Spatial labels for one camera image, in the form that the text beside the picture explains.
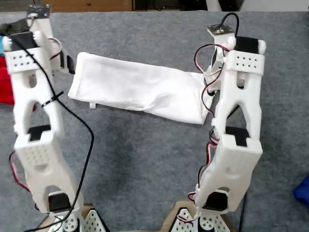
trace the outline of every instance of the white cloth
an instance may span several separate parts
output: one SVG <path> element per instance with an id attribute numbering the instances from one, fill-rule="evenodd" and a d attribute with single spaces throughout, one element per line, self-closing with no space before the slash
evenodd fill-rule
<path id="1" fill-rule="evenodd" d="M 203 75 L 81 52 L 68 96 L 107 106 L 144 111 L 171 120 L 203 124 Z M 212 98 L 205 97 L 207 106 Z"/>

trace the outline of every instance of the cable tie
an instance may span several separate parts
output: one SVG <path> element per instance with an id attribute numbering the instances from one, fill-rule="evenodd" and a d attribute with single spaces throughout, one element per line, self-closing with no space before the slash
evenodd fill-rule
<path id="1" fill-rule="evenodd" d="M 45 102 L 44 104 L 41 105 L 41 107 L 45 107 L 46 105 L 48 105 L 49 103 L 57 100 L 62 94 L 64 94 L 63 91 L 61 91 L 60 93 L 58 93 L 57 95 L 53 96 L 50 100 L 48 100 L 47 102 Z"/>

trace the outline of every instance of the black plastic piece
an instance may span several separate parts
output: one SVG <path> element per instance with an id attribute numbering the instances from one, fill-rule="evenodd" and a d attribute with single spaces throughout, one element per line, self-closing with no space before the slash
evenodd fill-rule
<path id="1" fill-rule="evenodd" d="M 30 134 L 30 141 L 40 140 L 43 131 L 50 131 L 50 129 L 51 129 L 50 125 L 43 125 L 29 128 L 28 134 Z"/>
<path id="2" fill-rule="evenodd" d="M 224 211 L 227 208 L 227 195 L 221 192 L 211 193 L 206 203 L 203 206 L 203 209 L 209 209 L 214 211 Z"/>
<path id="3" fill-rule="evenodd" d="M 60 67 L 64 69 L 64 54 L 60 52 Z"/>
<path id="4" fill-rule="evenodd" d="M 259 41 L 255 38 L 236 36 L 235 50 L 259 54 Z"/>
<path id="5" fill-rule="evenodd" d="M 13 37 L 12 39 L 12 52 L 13 51 L 20 51 L 22 50 L 21 47 L 19 47 L 15 41 L 18 41 L 20 44 L 22 44 L 25 49 L 35 48 L 38 47 L 33 39 L 33 33 L 31 31 L 26 31 L 22 33 L 17 33 L 11 35 Z"/>
<path id="6" fill-rule="evenodd" d="M 201 226 L 200 220 L 201 218 L 199 218 L 197 221 L 197 231 L 198 232 L 215 232 L 214 227 L 211 230 L 204 230 Z"/>
<path id="7" fill-rule="evenodd" d="M 70 56 L 67 56 L 67 67 L 69 69 L 69 73 L 75 74 L 74 61 Z"/>
<path id="8" fill-rule="evenodd" d="M 232 134 L 235 136 L 236 145 L 237 146 L 245 146 L 247 147 L 247 138 L 250 138 L 247 129 L 245 128 L 238 128 L 238 127 L 226 127 L 225 128 L 226 134 Z"/>
<path id="9" fill-rule="evenodd" d="M 71 208 L 69 197 L 65 193 L 59 193 L 48 197 L 49 211 L 53 213 L 67 211 Z"/>

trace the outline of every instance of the red object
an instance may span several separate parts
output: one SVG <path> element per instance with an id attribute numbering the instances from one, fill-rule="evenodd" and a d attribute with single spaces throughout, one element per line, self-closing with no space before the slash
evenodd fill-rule
<path id="1" fill-rule="evenodd" d="M 14 96 L 10 75 L 7 72 L 5 58 L 0 56 L 0 103 L 14 105 Z"/>

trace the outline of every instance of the wooden base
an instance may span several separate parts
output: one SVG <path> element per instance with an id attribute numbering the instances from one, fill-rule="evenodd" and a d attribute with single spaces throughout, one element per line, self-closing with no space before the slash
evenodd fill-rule
<path id="1" fill-rule="evenodd" d="M 94 208 L 92 204 L 85 204 L 83 209 L 82 209 L 82 216 L 85 218 L 87 214 L 89 213 L 89 210 L 91 208 Z M 173 207 L 173 209 L 170 211 L 168 216 L 165 218 L 164 222 L 162 223 L 162 226 L 159 230 L 157 231 L 147 231 L 147 230 L 138 230 L 138 231 L 123 231 L 123 232 L 169 232 L 175 217 L 177 216 L 177 213 L 180 208 L 187 208 L 190 212 L 191 215 L 195 214 L 195 208 L 194 205 L 191 201 L 177 201 Z M 228 226 L 231 232 L 236 232 L 234 228 L 231 226 L 231 223 L 227 219 L 225 215 L 221 215 L 222 219 Z M 41 226 L 46 226 L 48 224 L 51 224 L 54 222 L 54 219 L 51 217 L 46 217 L 43 222 L 39 225 Z"/>

